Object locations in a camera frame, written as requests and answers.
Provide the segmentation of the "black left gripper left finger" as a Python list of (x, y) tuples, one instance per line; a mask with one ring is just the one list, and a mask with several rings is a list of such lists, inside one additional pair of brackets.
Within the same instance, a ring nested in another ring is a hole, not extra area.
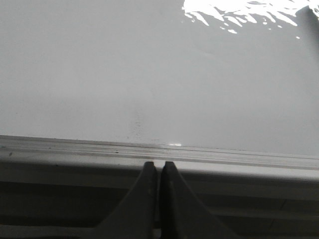
[(157, 198), (157, 171), (146, 162), (116, 209), (93, 231), (95, 239), (151, 239)]

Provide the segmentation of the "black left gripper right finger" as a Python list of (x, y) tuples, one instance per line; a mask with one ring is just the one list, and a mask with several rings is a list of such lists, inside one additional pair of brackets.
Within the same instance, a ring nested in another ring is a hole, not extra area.
[(238, 239), (193, 193), (173, 162), (161, 172), (159, 214), (163, 239)]

